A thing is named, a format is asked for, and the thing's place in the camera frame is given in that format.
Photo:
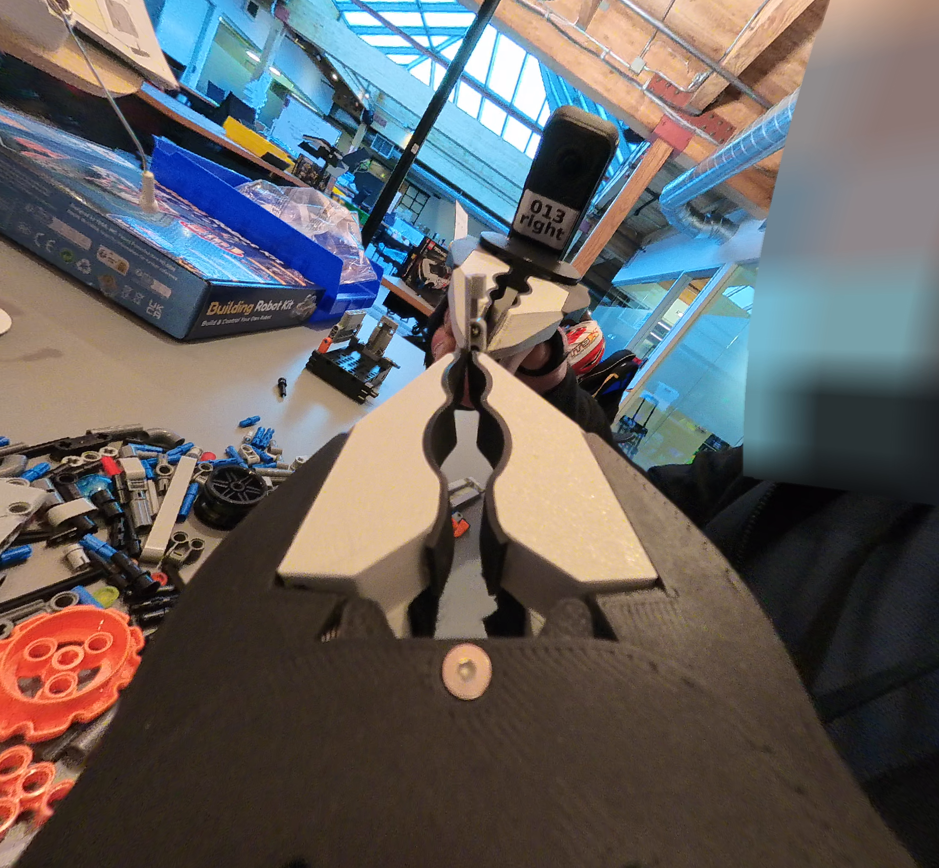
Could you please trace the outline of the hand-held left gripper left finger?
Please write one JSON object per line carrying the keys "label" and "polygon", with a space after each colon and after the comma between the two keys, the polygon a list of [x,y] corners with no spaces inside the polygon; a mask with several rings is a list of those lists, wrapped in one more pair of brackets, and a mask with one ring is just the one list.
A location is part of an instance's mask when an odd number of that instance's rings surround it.
{"label": "hand-held left gripper left finger", "polygon": [[393,631],[407,608],[440,590],[452,565],[442,461],[456,444],[451,379],[463,355],[445,355],[348,433],[278,567],[287,585],[370,599]]}

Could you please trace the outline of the silver air duct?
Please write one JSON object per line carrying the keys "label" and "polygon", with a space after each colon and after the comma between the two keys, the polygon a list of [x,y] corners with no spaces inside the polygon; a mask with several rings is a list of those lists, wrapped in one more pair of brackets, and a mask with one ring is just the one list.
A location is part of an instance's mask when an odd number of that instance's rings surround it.
{"label": "silver air duct", "polygon": [[745,131],[663,188],[658,203],[662,215],[672,227],[690,237],[705,234],[721,241],[732,238],[735,230],[727,219],[700,217],[691,210],[690,202],[781,150],[787,140],[800,90],[794,90]]}

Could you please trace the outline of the clear plastic parts bag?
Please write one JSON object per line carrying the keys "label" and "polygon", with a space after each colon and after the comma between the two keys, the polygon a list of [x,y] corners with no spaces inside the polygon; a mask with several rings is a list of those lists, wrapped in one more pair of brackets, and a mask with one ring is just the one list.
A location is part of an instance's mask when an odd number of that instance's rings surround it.
{"label": "clear plastic parts bag", "polygon": [[268,181],[248,182],[238,191],[320,248],[338,255],[343,261],[342,283],[377,278],[362,247],[358,218],[343,204],[317,189]]}

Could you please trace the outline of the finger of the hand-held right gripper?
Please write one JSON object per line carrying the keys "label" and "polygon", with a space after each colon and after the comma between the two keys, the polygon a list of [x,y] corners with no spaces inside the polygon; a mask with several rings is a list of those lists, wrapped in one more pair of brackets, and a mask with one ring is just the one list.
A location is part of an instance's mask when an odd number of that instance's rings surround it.
{"label": "finger of the hand-held right gripper", "polygon": [[457,348],[487,352],[487,312],[497,287],[497,258],[469,254],[452,270],[449,310]]}
{"label": "finger of the hand-held right gripper", "polygon": [[564,317],[589,304],[589,291],[581,284],[567,286],[536,276],[510,280],[492,298],[492,357],[507,358],[546,342]]}

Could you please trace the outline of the black spoked wheel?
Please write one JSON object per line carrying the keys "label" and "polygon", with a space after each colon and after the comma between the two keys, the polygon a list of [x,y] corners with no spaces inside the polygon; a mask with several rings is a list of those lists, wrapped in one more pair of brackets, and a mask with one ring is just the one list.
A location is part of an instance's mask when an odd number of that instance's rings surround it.
{"label": "black spoked wheel", "polygon": [[272,492],[255,471],[235,464],[213,469],[194,502],[194,516],[205,526],[231,530]]}

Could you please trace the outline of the small black machine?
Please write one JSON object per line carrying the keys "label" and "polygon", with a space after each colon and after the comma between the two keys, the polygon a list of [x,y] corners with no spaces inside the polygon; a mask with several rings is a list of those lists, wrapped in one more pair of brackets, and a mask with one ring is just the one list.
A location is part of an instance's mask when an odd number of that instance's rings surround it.
{"label": "small black machine", "polygon": [[358,339],[363,310],[346,311],[310,355],[306,369],[335,389],[363,404],[379,396],[383,381],[400,367],[385,356],[398,323],[382,318],[365,342]]}

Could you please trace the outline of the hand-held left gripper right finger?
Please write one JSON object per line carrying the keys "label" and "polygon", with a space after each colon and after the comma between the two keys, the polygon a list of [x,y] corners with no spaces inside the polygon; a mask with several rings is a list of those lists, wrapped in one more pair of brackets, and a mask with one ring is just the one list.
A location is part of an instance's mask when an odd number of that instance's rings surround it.
{"label": "hand-held left gripper right finger", "polygon": [[651,589],[658,575],[601,468],[625,465],[604,439],[491,358],[473,359],[477,446],[492,465],[480,531],[497,610],[487,634],[611,634],[602,594]]}

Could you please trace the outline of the blue cardboard kit box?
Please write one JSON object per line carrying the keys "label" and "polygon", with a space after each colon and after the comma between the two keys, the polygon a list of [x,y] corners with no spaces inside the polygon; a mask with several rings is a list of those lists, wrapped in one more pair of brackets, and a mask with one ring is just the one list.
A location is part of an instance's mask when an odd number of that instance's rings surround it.
{"label": "blue cardboard kit box", "polygon": [[8,106],[2,235],[181,341],[310,321],[325,289],[158,185],[144,212],[138,162]]}

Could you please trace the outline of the pile of plastic building pieces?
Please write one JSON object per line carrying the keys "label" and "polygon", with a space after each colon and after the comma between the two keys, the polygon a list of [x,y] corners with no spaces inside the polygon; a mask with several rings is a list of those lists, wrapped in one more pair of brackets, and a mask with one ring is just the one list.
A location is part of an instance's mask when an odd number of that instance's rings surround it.
{"label": "pile of plastic building pieces", "polygon": [[247,467],[274,491],[308,460],[259,416],[220,455],[161,428],[89,429],[30,443],[2,436],[2,617],[79,603],[117,609],[151,637],[184,573],[230,530],[193,512],[213,469]]}

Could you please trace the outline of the black stand pole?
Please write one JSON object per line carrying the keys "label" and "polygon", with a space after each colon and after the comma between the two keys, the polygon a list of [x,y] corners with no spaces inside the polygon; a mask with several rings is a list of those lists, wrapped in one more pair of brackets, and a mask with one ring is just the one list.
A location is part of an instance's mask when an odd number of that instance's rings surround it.
{"label": "black stand pole", "polygon": [[452,89],[458,83],[466,63],[469,61],[479,39],[485,32],[499,2],[500,0],[484,0],[480,6],[472,25],[463,37],[460,49],[448,66],[440,85],[429,101],[428,107],[408,139],[397,164],[395,164],[391,175],[385,182],[378,200],[362,228],[361,235],[364,245],[367,246],[370,244],[380,229],[384,217],[393,204],[395,194],[405,181],[405,177],[414,164],[426,137],[436,124],[444,105],[449,99]]}

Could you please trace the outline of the blue storage bin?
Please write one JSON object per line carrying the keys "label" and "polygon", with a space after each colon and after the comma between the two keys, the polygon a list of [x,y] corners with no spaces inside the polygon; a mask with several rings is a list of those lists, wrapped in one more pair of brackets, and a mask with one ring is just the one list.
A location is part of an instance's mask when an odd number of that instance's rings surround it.
{"label": "blue storage bin", "polygon": [[160,136],[154,139],[151,169],[158,184],[166,190],[322,287],[323,296],[311,322],[335,320],[346,310],[365,309],[374,304],[383,276],[381,266],[373,265],[375,280],[342,282],[340,257],[248,199],[239,190],[248,182],[240,174]]}

